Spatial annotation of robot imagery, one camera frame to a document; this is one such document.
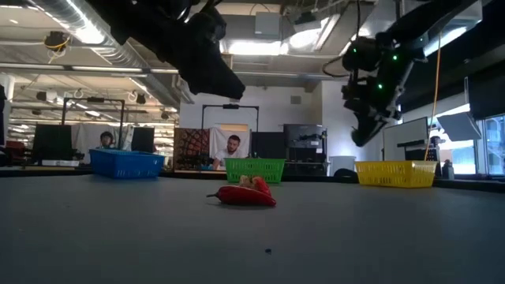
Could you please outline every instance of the desk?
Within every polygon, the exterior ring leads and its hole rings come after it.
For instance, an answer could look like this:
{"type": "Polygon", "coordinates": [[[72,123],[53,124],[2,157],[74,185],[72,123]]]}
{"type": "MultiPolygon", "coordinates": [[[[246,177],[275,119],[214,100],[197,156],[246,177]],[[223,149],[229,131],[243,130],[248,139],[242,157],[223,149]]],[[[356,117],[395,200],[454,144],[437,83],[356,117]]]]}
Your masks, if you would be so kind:
{"type": "Polygon", "coordinates": [[[0,183],[0,283],[505,282],[503,194],[283,182],[265,209],[205,198],[226,181],[0,183]]]}

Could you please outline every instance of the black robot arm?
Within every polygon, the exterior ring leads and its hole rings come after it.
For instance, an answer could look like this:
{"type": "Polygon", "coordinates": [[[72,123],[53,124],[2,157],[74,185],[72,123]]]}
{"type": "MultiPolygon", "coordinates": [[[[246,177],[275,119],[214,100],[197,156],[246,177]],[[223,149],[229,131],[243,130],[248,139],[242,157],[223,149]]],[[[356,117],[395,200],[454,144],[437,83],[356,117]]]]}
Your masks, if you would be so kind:
{"type": "Polygon", "coordinates": [[[342,88],[344,107],[354,112],[358,127],[351,136],[361,147],[368,143],[387,123],[400,119],[395,109],[396,98],[415,61],[425,61],[423,48],[443,30],[445,25],[476,0],[433,0],[399,18],[375,39],[357,37],[342,58],[350,72],[347,86],[342,88]],[[375,76],[358,78],[358,70],[375,76]]]}
{"type": "Polygon", "coordinates": [[[199,0],[87,0],[110,25],[120,44],[128,38],[147,47],[161,62],[175,67],[193,94],[240,99],[245,86],[221,58],[219,40],[226,22],[209,0],[187,20],[199,0]]]}

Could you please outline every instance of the black monitor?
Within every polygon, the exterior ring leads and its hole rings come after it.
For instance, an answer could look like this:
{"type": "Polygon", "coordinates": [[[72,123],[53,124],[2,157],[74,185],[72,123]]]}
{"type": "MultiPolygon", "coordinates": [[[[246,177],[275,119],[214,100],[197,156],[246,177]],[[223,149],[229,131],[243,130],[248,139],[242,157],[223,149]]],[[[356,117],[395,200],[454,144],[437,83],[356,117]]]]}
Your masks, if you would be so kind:
{"type": "Polygon", "coordinates": [[[35,129],[32,158],[40,160],[72,160],[72,128],[70,125],[41,125],[35,129]]]}
{"type": "Polygon", "coordinates": [[[284,125],[284,143],[288,148],[323,148],[322,125],[284,125]]]}
{"type": "Polygon", "coordinates": [[[132,151],[152,153],[155,149],[155,129],[136,127],[133,130],[132,151]]]}

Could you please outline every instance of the white backdrop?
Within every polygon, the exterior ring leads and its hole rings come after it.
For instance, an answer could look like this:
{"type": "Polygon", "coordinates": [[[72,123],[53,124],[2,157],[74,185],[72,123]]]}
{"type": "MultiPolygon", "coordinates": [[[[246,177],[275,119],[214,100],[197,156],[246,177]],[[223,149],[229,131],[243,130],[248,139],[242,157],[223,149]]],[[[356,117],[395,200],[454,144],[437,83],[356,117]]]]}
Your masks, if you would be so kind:
{"type": "Polygon", "coordinates": [[[84,154],[83,163],[90,163],[89,149],[100,147],[100,135],[108,131],[114,135],[114,142],[118,142],[118,127],[109,125],[72,125],[72,148],[84,154]]]}
{"type": "Polygon", "coordinates": [[[240,138],[240,146],[238,147],[241,156],[246,157],[249,153],[249,142],[250,142],[250,132],[239,132],[239,131],[224,131],[216,127],[211,128],[211,143],[209,145],[211,158],[215,157],[215,154],[226,148],[228,143],[228,138],[232,135],[237,135],[240,138]]]}

